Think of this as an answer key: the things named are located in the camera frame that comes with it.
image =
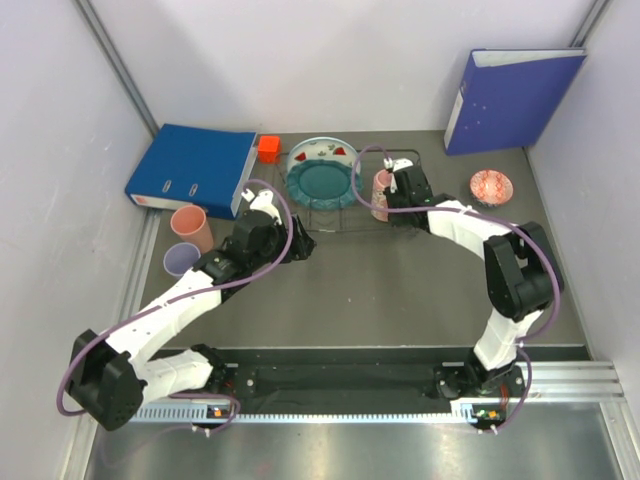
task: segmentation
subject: blue binder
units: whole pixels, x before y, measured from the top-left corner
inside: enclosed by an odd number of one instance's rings
[[[125,188],[137,205],[203,207],[233,219],[256,159],[255,132],[223,132],[165,124]]]
[[[586,56],[584,49],[472,50],[445,132],[446,153],[536,143]]]

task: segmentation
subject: white wall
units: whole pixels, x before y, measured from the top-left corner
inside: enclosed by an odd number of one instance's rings
[[[640,3],[615,0],[531,151],[594,352],[640,423]]]
[[[444,129],[469,50],[569,44],[591,0],[93,0],[156,120]]]
[[[0,44],[0,478],[50,479],[55,391],[73,339],[116,320],[150,138],[71,1],[3,1]]]

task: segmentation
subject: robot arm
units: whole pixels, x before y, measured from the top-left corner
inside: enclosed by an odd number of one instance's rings
[[[142,311],[155,310],[113,332],[74,370],[67,393],[105,429],[124,425],[140,406],[183,390],[200,389],[224,376],[224,362],[215,351],[197,345],[178,355],[150,361],[171,338],[203,313],[224,303],[244,285],[200,293],[189,292],[244,279],[282,252],[287,232],[273,193],[243,194],[249,209],[235,222],[222,245],[206,253],[171,289]],[[315,242],[299,220],[283,263],[305,260]],[[73,347],[72,358],[97,335],[88,330]]]
[[[553,299],[551,281],[537,255],[504,225],[465,215],[475,211],[453,197],[434,196],[419,165],[407,159],[385,160],[393,173],[391,186],[385,190],[390,208],[416,206],[451,207],[459,212],[429,211],[389,215],[393,225],[411,225],[466,248],[484,260],[487,290],[493,309],[484,334],[469,354],[465,364],[468,385],[476,390],[490,390],[508,373],[516,360],[516,339],[524,336]],[[564,283],[544,229],[537,223],[520,225],[550,260],[561,290]],[[458,388],[440,388],[453,398]]]

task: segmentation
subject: small orange cube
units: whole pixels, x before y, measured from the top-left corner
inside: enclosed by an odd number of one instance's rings
[[[280,154],[280,137],[264,135],[258,143],[258,160],[260,163],[278,163]]]

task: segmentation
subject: purple cup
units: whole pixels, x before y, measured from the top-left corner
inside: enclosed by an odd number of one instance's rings
[[[200,258],[200,250],[192,243],[177,243],[164,254],[162,264],[165,271],[175,277],[182,277]]]

